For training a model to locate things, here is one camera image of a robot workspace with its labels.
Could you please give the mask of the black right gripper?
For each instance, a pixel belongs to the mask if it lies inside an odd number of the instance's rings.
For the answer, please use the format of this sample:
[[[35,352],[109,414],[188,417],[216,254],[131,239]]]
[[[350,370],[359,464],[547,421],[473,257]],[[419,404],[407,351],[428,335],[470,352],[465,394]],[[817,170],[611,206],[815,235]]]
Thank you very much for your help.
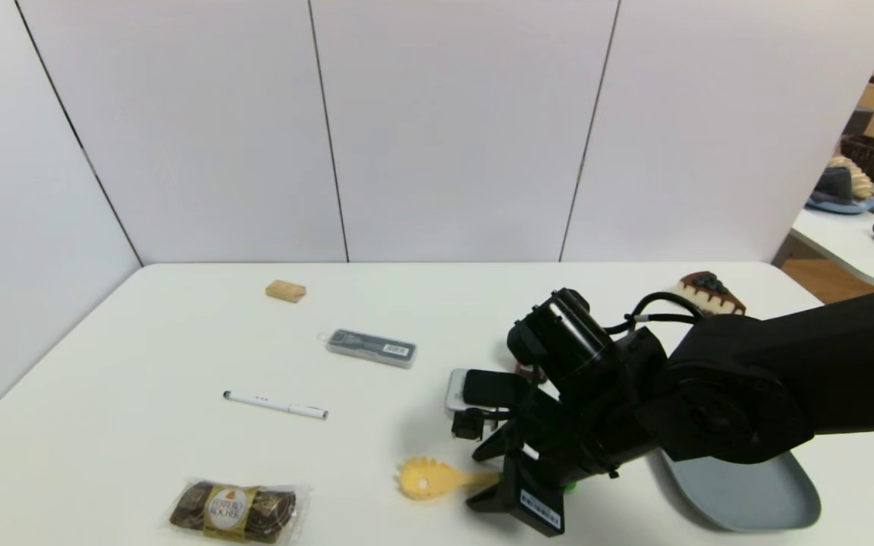
[[[594,475],[620,476],[615,462],[576,429],[547,431],[531,419],[499,426],[472,453],[475,462],[504,457],[501,479],[466,500],[476,513],[504,513],[547,537],[563,535],[564,497]]]

